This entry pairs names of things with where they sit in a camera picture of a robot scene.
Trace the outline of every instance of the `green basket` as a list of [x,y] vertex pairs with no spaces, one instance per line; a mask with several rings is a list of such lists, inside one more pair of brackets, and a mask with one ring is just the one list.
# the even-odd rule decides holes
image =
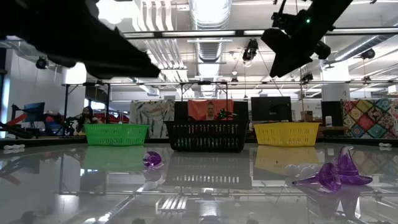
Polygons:
[[144,154],[144,146],[89,146],[82,168],[114,172],[142,171]]
[[86,124],[85,129],[90,146],[137,146],[144,144],[148,125]]

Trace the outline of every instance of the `black basket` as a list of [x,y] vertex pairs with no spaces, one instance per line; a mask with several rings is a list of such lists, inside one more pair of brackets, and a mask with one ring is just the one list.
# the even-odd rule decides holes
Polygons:
[[241,152],[249,121],[165,121],[176,151]]
[[216,189],[252,189],[249,152],[208,154],[175,152],[163,185]]

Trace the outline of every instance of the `plastic basket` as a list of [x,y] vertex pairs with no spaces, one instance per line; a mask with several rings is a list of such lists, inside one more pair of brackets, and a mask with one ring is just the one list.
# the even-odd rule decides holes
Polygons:
[[82,167],[99,171],[141,171],[144,154],[144,146],[89,146]]
[[242,154],[175,152],[163,185],[252,189],[249,151]]
[[165,121],[176,151],[241,152],[249,121]]
[[314,146],[319,123],[255,124],[257,142],[271,146]]
[[86,124],[87,142],[91,146],[143,145],[148,125]]

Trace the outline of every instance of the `ceiling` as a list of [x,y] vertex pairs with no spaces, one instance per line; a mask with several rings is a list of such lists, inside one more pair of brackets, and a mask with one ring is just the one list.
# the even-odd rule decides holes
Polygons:
[[[303,2],[298,1],[297,7],[293,0],[287,0],[285,6],[285,12],[295,14],[297,10],[305,9],[310,5],[310,1]],[[233,1],[231,15],[229,17],[227,29],[266,29],[271,27],[272,20],[271,15],[273,12],[278,11],[280,2],[278,5],[272,5],[272,0],[265,1]],[[176,0],[172,1],[172,22],[176,30],[190,30],[191,19],[188,1]],[[378,0],[375,4],[370,4],[370,1],[358,1],[354,0],[350,7],[343,13],[343,15],[335,23],[336,27],[382,27],[387,21],[395,18],[398,11],[398,1],[396,0]],[[110,28],[115,25],[108,23],[105,20],[101,20]],[[122,32],[134,32],[132,26],[132,19],[123,19],[119,24],[116,24],[118,29]],[[324,38],[324,42],[331,47],[332,52],[337,52],[345,47],[349,46],[353,42],[362,38],[363,36],[347,35],[347,36],[327,36]],[[222,63],[220,65],[220,72],[218,80],[230,81],[232,71],[237,71],[238,80],[244,81],[246,75],[247,82],[257,82],[261,80],[270,80],[269,69],[271,69],[274,53],[266,46],[261,40],[258,39],[259,43],[259,54],[254,58],[252,66],[244,68],[241,53],[243,48],[247,45],[249,38],[228,38],[232,42],[225,43],[223,49]],[[145,49],[143,40],[131,40],[131,43],[139,49]],[[195,54],[194,44],[187,43],[187,39],[177,39],[180,54],[183,58],[183,63],[187,67],[187,76],[190,80],[197,80],[197,58]],[[29,57],[32,60],[40,55],[40,52],[36,51],[34,47],[27,44],[16,45],[13,44],[11,47],[19,49],[19,52],[24,57]],[[392,52],[398,49],[398,37],[395,36],[373,48],[378,58],[384,54]],[[365,61],[365,67],[363,67],[363,61],[361,59],[349,59],[349,74],[351,79],[361,79],[364,74],[382,70],[391,66],[395,66],[398,62],[398,51],[397,53],[390,54],[380,59],[372,59],[372,61]],[[314,62],[308,64],[302,72],[311,71],[314,75],[314,79],[320,80],[321,73],[321,62],[317,59]],[[387,72],[377,79],[391,79],[398,75],[398,70]],[[290,75],[286,75],[282,78],[275,79],[276,81],[287,81],[295,78],[299,80],[300,72],[295,72]],[[129,82],[127,79],[116,79],[114,82]],[[249,85],[246,88],[258,88],[257,85]],[[379,91],[381,88],[386,88],[387,85],[378,85],[374,91]],[[231,88],[245,88],[244,86],[231,86]],[[261,89],[273,88],[274,86],[264,86]],[[290,86],[284,88],[297,88],[297,86]],[[116,86],[113,91],[142,91],[136,86]]]

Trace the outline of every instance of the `ceiling duct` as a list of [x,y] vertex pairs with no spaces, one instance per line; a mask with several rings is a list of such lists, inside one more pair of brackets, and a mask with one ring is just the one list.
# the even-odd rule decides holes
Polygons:
[[[393,20],[389,21],[388,23],[384,24],[383,26],[384,27],[398,27],[398,17],[395,17]],[[381,42],[384,42],[393,36],[395,36],[395,34],[374,35],[374,36],[363,37],[363,38],[357,40],[356,42],[352,43],[345,49],[337,52],[334,55],[335,60],[328,62],[328,63],[340,62],[340,61],[344,61],[349,58],[352,58],[354,56],[357,56],[360,53],[371,49],[372,47],[376,46],[377,44],[380,44]]]
[[[229,15],[231,14],[232,0],[189,0],[191,20],[194,30],[221,30],[226,29]],[[213,81],[218,75],[221,61],[223,43],[196,43],[198,73],[202,80]],[[213,96],[215,92],[209,92],[208,86],[201,87],[203,96]]]

